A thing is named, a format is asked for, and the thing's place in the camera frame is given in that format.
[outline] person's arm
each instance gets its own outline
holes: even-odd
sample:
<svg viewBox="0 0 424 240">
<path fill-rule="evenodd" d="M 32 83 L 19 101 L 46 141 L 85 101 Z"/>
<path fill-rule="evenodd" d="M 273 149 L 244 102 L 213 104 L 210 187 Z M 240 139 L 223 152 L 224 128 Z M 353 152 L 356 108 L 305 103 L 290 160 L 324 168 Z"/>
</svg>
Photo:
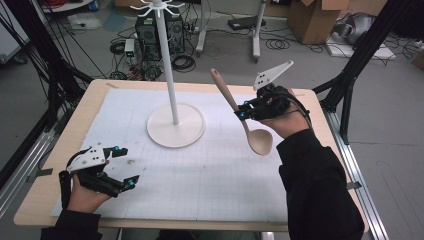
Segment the person's arm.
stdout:
<svg viewBox="0 0 424 240">
<path fill-rule="evenodd" d="M 99 214 L 94 211 L 110 196 L 82 187 L 77 175 L 73 177 L 73 189 L 69 205 L 63 210 L 54 227 L 41 230 L 41 240 L 98 240 Z"/>
<path fill-rule="evenodd" d="M 346 186 L 343 167 L 323 147 L 294 105 L 287 114 L 261 121 L 285 140 L 277 146 L 287 195 L 290 238 L 361 239 L 364 223 Z"/>
</svg>

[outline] desk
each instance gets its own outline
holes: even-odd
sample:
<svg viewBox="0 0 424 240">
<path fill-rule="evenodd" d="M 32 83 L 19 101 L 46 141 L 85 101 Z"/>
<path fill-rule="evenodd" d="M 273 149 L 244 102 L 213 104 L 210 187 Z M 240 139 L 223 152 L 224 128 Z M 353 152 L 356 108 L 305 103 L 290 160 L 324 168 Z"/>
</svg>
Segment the desk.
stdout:
<svg viewBox="0 0 424 240">
<path fill-rule="evenodd" d="M 54 225 L 56 218 L 51 211 L 60 195 L 57 174 L 64 169 L 69 158 L 79 151 L 84 137 L 92 121 L 102 106 L 109 89 L 143 89 L 166 91 L 164 82 L 130 82 L 117 80 L 95 80 L 87 89 L 74 115 L 63 131 L 55 148 L 50 154 L 44 168 L 53 168 L 53 174 L 36 179 L 28 195 L 15 215 L 18 225 Z M 251 94 L 255 91 L 250 86 L 229 86 L 233 94 Z M 175 83 L 178 92 L 219 93 L 217 87 L 211 84 Z M 325 116 L 321 111 L 318 99 L 311 90 L 294 89 L 294 93 L 305 107 L 311 111 L 311 119 L 318 139 L 324 146 L 330 146 L 341 159 Z M 353 199 L 359 205 L 354 190 L 350 191 Z M 139 220 L 139 219 L 102 219 L 101 227 L 128 228 L 158 228 L 158 229 L 210 229 L 210 230 L 250 230 L 250 231 L 287 231 L 287 225 L 272 222 L 221 222 L 221 221 L 179 221 L 179 220 Z"/>
</svg>

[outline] cardboard box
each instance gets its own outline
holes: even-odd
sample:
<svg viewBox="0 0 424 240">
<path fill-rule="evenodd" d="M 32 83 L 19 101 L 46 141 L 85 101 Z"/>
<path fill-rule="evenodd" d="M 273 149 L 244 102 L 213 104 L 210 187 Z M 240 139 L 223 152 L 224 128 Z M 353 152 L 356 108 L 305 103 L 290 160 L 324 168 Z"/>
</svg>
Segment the cardboard box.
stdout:
<svg viewBox="0 0 424 240">
<path fill-rule="evenodd" d="M 293 0 L 287 25 L 302 44 L 324 44 L 349 0 Z"/>
<path fill-rule="evenodd" d="M 368 13 L 373 16 L 377 16 L 381 9 L 383 9 L 387 0 L 350 0 L 349 8 L 347 10 L 342 10 L 340 15 L 343 17 L 346 13 L 357 13 L 363 12 Z"/>
<path fill-rule="evenodd" d="M 424 50 L 414 58 L 412 64 L 424 70 Z"/>
</svg>

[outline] black sleeve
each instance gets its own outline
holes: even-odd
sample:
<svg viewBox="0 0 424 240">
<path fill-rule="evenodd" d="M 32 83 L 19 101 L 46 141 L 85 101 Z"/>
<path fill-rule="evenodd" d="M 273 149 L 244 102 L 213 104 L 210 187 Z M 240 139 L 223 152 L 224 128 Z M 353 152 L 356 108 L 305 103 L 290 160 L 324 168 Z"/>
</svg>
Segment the black sleeve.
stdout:
<svg viewBox="0 0 424 240">
<path fill-rule="evenodd" d="M 277 146 L 279 172 L 287 192 L 290 238 L 361 239 L 364 223 L 346 187 L 344 169 L 311 130 Z"/>
<path fill-rule="evenodd" d="M 100 215 L 63 210 L 54 227 L 41 229 L 41 240 L 99 240 Z"/>
</svg>

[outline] hand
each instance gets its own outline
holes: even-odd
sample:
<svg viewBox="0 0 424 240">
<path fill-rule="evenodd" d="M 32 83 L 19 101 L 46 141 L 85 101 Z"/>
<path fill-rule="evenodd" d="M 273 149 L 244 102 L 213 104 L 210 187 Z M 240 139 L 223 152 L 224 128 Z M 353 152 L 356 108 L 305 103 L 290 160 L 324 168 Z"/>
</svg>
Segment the hand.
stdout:
<svg viewBox="0 0 424 240">
<path fill-rule="evenodd" d="M 98 193 L 81 186 L 77 174 L 74 174 L 72 179 L 74 184 L 67 210 L 93 213 L 102 203 L 110 199 L 107 194 Z"/>
<path fill-rule="evenodd" d="M 292 134 L 309 129 L 305 117 L 293 103 L 290 104 L 289 108 L 282 116 L 273 119 L 265 119 L 260 121 L 260 123 L 272 128 L 284 139 Z"/>
</svg>

